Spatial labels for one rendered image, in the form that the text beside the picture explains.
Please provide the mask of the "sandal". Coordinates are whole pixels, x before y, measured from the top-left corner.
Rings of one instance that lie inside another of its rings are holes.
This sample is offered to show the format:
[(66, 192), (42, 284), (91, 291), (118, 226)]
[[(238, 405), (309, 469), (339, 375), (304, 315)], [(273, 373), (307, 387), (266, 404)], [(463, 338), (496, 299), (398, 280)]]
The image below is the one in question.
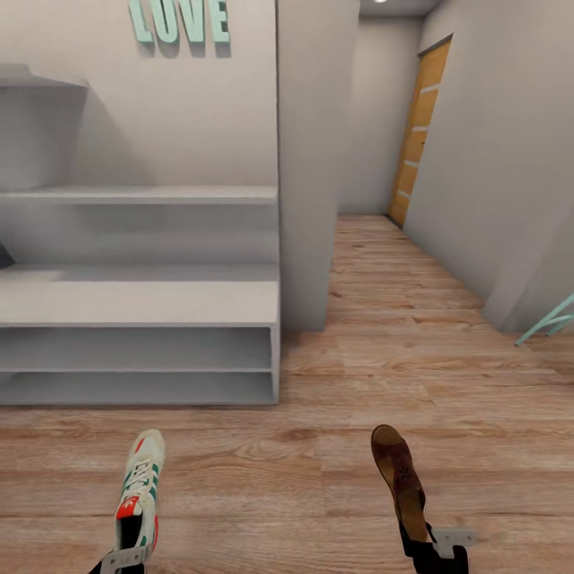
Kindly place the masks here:
[(377, 468), (391, 490), (398, 521), (412, 541), (425, 542), (426, 497), (405, 439), (390, 425), (379, 425), (372, 432), (371, 448)]

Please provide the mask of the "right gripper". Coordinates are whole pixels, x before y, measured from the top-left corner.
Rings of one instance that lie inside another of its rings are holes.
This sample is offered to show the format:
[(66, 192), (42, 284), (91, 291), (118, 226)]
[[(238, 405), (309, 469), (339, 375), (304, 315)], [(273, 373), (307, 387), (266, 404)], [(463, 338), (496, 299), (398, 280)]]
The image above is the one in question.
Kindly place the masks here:
[[(432, 526), (426, 522), (427, 531), (432, 536)], [(418, 574), (469, 574), (468, 556), (464, 546), (454, 546), (454, 559), (443, 559), (433, 548), (433, 543), (412, 541), (403, 524), (399, 523), (406, 557), (413, 557), (415, 570)]]

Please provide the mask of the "gym shoe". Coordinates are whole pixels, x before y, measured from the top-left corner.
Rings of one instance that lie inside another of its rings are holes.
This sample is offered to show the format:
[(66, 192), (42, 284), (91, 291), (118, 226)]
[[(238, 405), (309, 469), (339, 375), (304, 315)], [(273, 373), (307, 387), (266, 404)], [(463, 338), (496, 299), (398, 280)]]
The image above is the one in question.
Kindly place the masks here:
[(159, 529), (156, 486), (165, 456), (164, 438), (157, 428), (147, 428), (135, 440), (114, 518), (113, 551), (147, 545), (155, 549)]

